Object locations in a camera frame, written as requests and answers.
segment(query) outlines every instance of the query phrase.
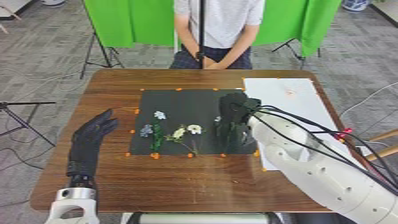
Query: person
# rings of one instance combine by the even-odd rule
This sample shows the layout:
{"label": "person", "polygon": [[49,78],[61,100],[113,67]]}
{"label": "person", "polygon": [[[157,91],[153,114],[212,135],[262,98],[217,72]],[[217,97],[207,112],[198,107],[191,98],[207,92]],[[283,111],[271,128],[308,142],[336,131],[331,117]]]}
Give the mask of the person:
{"label": "person", "polygon": [[[182,51],[171,69],[200,69],[201,0],[175,0],[175,26]],[[209,0],[205,69],[253,69],[251,45],[264,22],[265,0]]]}

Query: green backdrop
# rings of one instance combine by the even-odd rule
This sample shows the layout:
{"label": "green backdrop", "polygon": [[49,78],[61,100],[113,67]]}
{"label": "green backdrop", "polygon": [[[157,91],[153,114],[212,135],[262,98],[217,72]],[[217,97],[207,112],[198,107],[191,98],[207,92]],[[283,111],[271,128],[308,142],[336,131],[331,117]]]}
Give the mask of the green backdrop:
{"label": "green backdrop", "polygon": [[[322,45],[340,4],[342,0],[267,0],[255,45],[297,38],[303,56],[310,56]],[[175,45],[173,5],[175,0],[86,0],[105,47],[134,47],[134,43]]]}

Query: floor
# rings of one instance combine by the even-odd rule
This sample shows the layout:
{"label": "floor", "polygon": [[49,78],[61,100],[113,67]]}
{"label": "floor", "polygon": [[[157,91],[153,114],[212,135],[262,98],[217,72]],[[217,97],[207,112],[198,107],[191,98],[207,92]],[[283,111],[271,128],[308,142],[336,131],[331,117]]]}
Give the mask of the floor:
{"label": "floor", "polygon": [[[58,101],[56,106],[40,108],[33,122],[56,141],[93,72],[98,70],[98,67],[91,66],[81,81],[79,71],[93,33],[82,1],[70,0],[61,8],[49,8],[36,2],[22,17],[24,21],[2,21],[11,34],[0,32],[0,101]],[[397,43],[398,29],[376,11],[368,9],[352,14],[340,10],[322,46],[322,58],[313,56],[304,68],[319,76],[340,113],[379,88],[398,81]],[[272,53],[276,46],[278,44],[255,47],[255,68],[299,69],[290,50],[281,49]],[[93,58],[100,61],[98,49]],[[173,49],[137,45],[134,49],[121,49],[121,60],[130,68],[168,68]],[[342,118],[347,127],[354,128],[365,139],[398,127],[397,87],[398,85],[386,89]],[[11,109],[27,118],[33,107],[13,106]],[[0,131],[13,127],[17,123],[2,113]],[[397,141],[395,138],[384,143],[393,144]],[[24,164],[8,168],[18,160],[6,148],[17,150],[22,158],[47,152],[31,160],[34,165],[45,167],[52,155],[50,145],[27,131],[4,136],[0,144],[0,223],[40,224],[45,222],[47,213],[34,211],[29,203],[4,206],[29,199],[42,175],[42,170]],[[398,155],[388,158],[388,163],[398,172]],[[118,223],[120,215],[100,217],[104,223]]]}

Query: white flower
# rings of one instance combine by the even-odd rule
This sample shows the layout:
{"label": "white flower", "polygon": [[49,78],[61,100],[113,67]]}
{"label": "white flower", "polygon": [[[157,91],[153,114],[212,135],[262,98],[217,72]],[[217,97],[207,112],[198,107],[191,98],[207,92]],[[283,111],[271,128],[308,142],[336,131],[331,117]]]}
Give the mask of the white flower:
{"label": "white flower", "polygon": [[193,135],[201,134],[203,133],[203,127],[196,124],[193,124],[187,128],[187,130],[191,131]]}
{"label": "white flower", "polygon": [[162,111],[157,111],[155,112],[155,117],[161,119],[161,120],[166,120],[166,113]]}
{"label": "white flower", "polygon": [[180,139],[180,138],[184,137],[184,134],[185,134],[185,128],[180,128],[180,129],[175,131],[173,138]]}

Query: wooden table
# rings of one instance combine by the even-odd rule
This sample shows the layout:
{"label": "wooden table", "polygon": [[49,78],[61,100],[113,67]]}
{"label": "wooden table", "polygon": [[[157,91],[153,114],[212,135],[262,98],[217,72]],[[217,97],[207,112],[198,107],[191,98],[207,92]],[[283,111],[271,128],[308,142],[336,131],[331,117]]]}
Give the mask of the wooden table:
{"label": "wooden table", "polygon": [[244,88],[248,78],[310,78],[340,129],[336,111],[315,75],[306,71],[201,71],[201,70],[102,70],[98,71],[58,149],[42,175],[31,202],[49,210],[56,192],[68,183],[66,161],[72,135],[81,125],[109,108],[120,128],[109,135],[100,153],[97,181],[100,184],[100,212],[324,212],[280,171],[262,171],[253,155],[125,156],[130,148],[136,109],[141,89]]}

